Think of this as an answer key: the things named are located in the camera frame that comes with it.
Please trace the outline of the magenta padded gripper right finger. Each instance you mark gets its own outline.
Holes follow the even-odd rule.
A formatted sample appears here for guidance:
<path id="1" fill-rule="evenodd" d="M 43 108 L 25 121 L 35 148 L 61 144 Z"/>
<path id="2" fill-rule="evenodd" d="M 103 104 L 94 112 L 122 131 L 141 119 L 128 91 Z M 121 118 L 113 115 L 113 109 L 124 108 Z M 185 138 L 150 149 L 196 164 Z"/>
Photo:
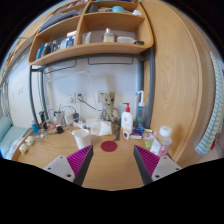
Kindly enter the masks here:
<path id="1" fill-rule="evenodd" d="M 148 185 L 181 169 L 168 156 L 159 157 L 137 145 L 134 146 L 133 154 L 144 185 Z"/>

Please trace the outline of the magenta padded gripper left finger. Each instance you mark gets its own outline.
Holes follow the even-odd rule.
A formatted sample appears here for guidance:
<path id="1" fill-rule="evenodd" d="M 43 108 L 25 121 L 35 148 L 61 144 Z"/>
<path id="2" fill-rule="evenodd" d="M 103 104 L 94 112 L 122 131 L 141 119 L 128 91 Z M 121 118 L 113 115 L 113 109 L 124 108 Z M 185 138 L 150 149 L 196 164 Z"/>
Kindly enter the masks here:
<path id="1" fill-rule="evenodd" d="M 93 156 L 93 146 L 87 146 L 65 157 L 59 155 L 44 170 L 81 186 Z"/>

